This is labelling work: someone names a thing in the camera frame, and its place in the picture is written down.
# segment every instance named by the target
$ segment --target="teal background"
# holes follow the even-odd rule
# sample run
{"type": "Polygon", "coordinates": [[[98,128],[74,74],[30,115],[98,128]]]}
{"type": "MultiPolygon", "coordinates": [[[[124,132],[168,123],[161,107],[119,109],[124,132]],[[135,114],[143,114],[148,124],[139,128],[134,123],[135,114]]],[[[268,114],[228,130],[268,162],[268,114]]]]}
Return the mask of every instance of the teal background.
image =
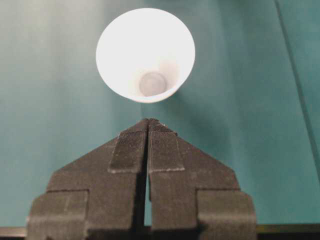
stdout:
{"type": "MultiPolygon", "coordinates": [[[[233,168],[259,224],[320,223],[320,1],[0,1],[0,226],[24,226],[52,172],[143,117],[233,168]],[[100,34],[118,15],[180,18],[195,64],[154,104],[99,76],[100,34]]],[[[150,202],[145,223],[151,224],[150,202]]]]}

